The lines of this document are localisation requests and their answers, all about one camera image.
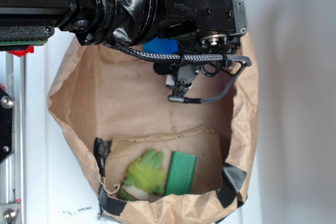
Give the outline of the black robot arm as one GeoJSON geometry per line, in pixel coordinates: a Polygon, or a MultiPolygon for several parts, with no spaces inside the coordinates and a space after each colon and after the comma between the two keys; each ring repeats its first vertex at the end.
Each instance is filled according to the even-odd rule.
{"type": "Polygon", "coordinates": [[[176,39],[184,51],[234,52],[247,31],[240,0],[1,0],[1,51],[41,46],[55,29],[83,46],[176,39]]]}

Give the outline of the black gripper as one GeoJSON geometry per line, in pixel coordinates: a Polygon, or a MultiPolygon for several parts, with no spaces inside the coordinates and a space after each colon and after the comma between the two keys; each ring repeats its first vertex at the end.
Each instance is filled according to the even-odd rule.
{"type": "Polygon", "coordinates": [[[183,52],[234,54],[247,33],[239,0],[165,0],[157,37],[175,39],[183,52]]]}

